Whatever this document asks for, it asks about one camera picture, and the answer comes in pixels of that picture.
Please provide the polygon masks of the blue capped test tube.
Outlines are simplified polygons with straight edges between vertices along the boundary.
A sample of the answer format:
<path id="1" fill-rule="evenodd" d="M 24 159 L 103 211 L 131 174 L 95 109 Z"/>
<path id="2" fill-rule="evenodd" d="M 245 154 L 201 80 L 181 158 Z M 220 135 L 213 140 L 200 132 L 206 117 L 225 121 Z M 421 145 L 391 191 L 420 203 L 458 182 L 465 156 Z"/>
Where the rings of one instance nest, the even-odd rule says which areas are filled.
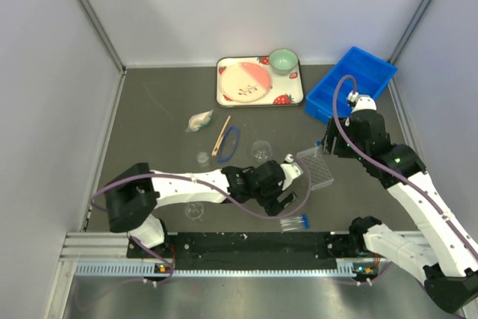
<path id="1" fill-rule="evenodd" d="M 321 153 L 321 146 L 322 146 L 321 142 L 318 141 L 315 147 L 315 152 L 314 152 L 315 156 L 318 156 Z"/>
<path id="2" fill-rule="evenodd" d="M 309 227 L 309 222 L 307 219 L 304 218 L 292 218 L 292 219 L 283 219 L 280 220 L 282 226 L 304 226 L 305 228 Z"/>
<path id="3" fill-rule="evenodd" d="M 282 231 L 289 232 L 289 231 L 303 230 L 303 229 L 309 229 L 309 228 L 310 228 L 310 225 L 307 223 L 286 223 L 282 226 Z"/>
<path id="4" fill-rule="evenodd" d="M 308 222 L 308 216 L 306 214 L 302 214 L 300 216 L 289 216 L 282 218 L 280 220 L 281 222 L 301 222 L 301 223 L 307 223 Z"/>

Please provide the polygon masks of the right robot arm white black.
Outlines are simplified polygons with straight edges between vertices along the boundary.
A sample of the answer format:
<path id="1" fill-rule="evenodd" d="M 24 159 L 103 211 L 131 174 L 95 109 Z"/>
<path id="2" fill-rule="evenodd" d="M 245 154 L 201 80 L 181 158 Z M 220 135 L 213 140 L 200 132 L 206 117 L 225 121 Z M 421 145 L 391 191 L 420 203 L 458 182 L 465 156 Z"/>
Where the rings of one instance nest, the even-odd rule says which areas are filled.
<path id="1" fill-rule="evenodd" d="M 323 150 L 354 158 L 377 179 L 412 218 L 428 242 L 425 250 L 372 217 L 357 217 L 349 227 L 350 250 L 378 254 L 412 275 L 441 310 L 454 313 L 477 298 L 477 242 L 446 206 L 417 153 L 393 144 L 385 121 L 373 110 L 331 117 Z"/>

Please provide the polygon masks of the clear test tube rack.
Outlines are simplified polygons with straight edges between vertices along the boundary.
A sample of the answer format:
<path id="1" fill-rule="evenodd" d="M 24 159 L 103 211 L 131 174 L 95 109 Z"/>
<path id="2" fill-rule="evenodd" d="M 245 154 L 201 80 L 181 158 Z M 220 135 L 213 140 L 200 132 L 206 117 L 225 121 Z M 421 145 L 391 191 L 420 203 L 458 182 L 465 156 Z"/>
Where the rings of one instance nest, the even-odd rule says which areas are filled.
<path id="1" fill-rule="evenodd" d="M 297 157 L 303 161 L 311 174 L 311 191 L 327 187 L 334 182 L 322 153 L 315 156 L 314 152 L 315 147 L 297 153 Z"/>

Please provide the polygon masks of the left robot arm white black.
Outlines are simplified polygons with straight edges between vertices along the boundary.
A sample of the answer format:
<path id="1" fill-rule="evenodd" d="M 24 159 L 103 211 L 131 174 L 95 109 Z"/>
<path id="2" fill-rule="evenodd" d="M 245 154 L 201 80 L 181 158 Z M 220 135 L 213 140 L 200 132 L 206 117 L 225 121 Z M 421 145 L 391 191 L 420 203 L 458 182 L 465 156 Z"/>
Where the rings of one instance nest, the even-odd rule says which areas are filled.
<path id="1" fill-rule="evenodd" d="M 223 204 L 255 200 L 269 217 L 294 201 L 279 197 L 303 174 L 295 162 L 267 161 L 258 167 L 233 167 L 203 173 L 172 174 L 151 170 L 147 163 L 129 167 L 105 186 L 109 230 L 129 233 L 153 256 L 164 255 L 169 238 L 164 223 L 152 215 L 160 207 L 206 202 Z"/>

